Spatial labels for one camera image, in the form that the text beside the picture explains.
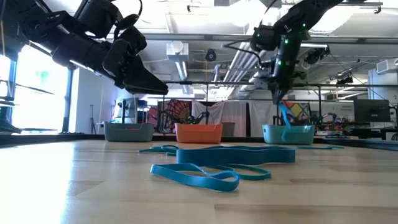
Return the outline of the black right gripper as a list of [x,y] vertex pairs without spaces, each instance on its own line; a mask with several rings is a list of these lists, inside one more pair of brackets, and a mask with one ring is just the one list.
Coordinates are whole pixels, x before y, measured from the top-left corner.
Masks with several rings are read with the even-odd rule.
[[274,63],[271,92],[272,102],[277,105],[292,87],[295,62],[277,58]]

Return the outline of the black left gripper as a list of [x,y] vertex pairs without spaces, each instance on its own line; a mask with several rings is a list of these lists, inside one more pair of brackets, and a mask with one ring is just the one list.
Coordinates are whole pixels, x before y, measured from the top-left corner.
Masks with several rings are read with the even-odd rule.
[[103,60],[103,68],[114,77],[114,84],[131,94],[167,95],[168,86],[148,71],[136,58],[132,45],[118,39]]

